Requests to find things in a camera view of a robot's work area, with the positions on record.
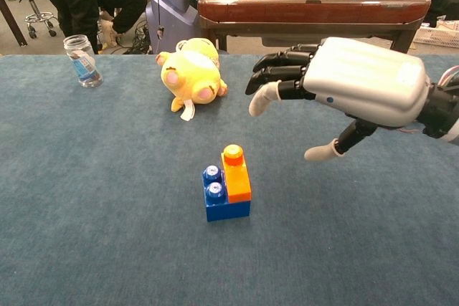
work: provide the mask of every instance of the shoe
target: shoe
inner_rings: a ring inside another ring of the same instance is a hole
[[[118,46],[118,43],[116,42],[116,39],[119,38],[121,36],[121,34],[117,33],[115,30],[113,30],[113,22],[101,19],[100,20],[100,26],[102,28],[102,33],[103,33],[103,37],[105,39],[105,43],[109,47]]]

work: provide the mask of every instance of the orange lego block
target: orange lego block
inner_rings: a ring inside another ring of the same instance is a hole
[[[238,145],[225,147],[222,153],[222,164],[227,184],[228,202],[251,201],[252,189],[242,147]]]

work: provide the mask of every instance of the white basket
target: white basket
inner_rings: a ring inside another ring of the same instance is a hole
[[[438,21],[436,28],[420,27],[413,42],[459,48],[459,21]]]

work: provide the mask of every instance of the machine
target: machine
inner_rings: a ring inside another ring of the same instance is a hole
[[[150,0],[146,19],[153,52],[173,52],[177,42],[199,37],[198,18],[189,0]]]
[[[377,128],[410,123],[423,133],[459,145],[459,66],[430,81],[419,57],[338,37],[322,45],[299,44],[265,55],[245,93],[255,93],[249,113],[261,115],[273,100],[315,100],[354,121],[328,145],[306,151],[309,161],[344,154]]]

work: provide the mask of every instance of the robot finger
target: robot finger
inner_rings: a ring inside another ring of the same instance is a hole
[[[327,161],[344,154],[357,143],[370,136],[378,128],[378,125],[361,119],[351,123],[339,136],[328,145],[316,146],[308,149],[304,158],[307,161]]]
[[[282,66],[282,67],[265,67],[258,70],[250,78],[247,88],[245,89],[246,95],[255,93],[261,85],[268,82],[299,80],[306,73],[304,66]]]
[[[249,105],[249,114],[251,116],[263,114],[273,100],[280,99],[278,91],[279,84],[280,82],[269,82],[255,93]]]
[[[277,52],[267,54],[257,61],[253,67],[253,72],[256,73],[262,68],[272,66],[307,66],[312,58],[309,52]]]

